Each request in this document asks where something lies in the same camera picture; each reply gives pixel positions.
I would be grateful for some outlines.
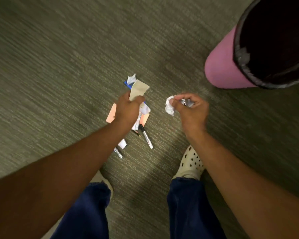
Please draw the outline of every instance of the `orange paper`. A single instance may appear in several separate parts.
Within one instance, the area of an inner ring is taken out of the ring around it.
[[[110,110],[109,115],[107,116],[106,122],[111,123],[114,118],[115,118],[115,112],[116,112],[116,104],[114,103],[112,105],[112,108]],[[140,120],[140,124],[142,124],[143,126],[145,126],[145,123],[148,119],[148,117],[150,116],[150,114],[148,113],[147,115],[142,114],[141,116],[141,120]]]

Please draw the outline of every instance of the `gray carpet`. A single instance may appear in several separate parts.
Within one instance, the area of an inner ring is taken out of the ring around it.
[[[299,85],[221,90],[204,75],[251,1],[0,0],[0,177],[104,126],[137,73],[151,87],[154,149],[131,133],[124,159],[102,168],[114,187],[110,238],[169,238],[166,195],[188,142],[164,103],[181,91],[210,102],[215,138],[299,196]],[[208,173],[203,181],[228,238],[247,238]]]

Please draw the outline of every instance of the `person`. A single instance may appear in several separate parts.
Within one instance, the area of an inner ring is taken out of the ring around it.
[[[183,98],[194,105],[183,106]],[[0,238],[39,239],[64,214],[53,239],[108,238],[105,208],[113,189],[99,169],[132,128],[144,100],[130,101],[124,94],[111,124],[1,178]],[[208,134],[208,103],[198,95],[177,95],[171,104],[190,143],[167,196],[171,238],[226,238],[199,181],[205,168],[250,238],[299,238],[299,198],[254,172]]]

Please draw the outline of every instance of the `pink trash can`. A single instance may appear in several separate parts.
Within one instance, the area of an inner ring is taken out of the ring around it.
[[[210,53],[205,75],[225,89],[299,83],[299,0],[255,0]]]

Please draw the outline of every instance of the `blue jeans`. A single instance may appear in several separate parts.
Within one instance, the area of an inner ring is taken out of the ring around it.
[[[104,183],[90,183],[65,213],[52,239],[108,239],[105,208],[111,191]],[[173,179],[167,195],[171,239],[225,239],[201,181]]]

